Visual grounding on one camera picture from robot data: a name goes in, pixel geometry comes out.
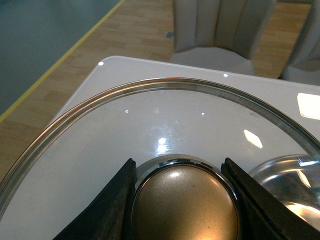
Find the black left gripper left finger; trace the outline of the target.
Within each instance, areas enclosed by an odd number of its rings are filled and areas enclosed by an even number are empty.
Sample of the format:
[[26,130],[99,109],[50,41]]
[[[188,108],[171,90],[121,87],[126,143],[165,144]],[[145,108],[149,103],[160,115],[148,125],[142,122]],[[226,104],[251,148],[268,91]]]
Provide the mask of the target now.
[[136,181],[136,162],[130,158],[89,206],[55,239],[133,240],[131,209]]

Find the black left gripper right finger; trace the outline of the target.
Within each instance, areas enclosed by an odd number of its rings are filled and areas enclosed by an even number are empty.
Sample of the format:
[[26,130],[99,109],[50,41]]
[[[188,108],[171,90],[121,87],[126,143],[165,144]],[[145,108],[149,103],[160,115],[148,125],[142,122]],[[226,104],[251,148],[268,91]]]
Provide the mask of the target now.
[[221,172],[234,188],[241,240],[318,240],[320,232],[271,195],[230,158]]

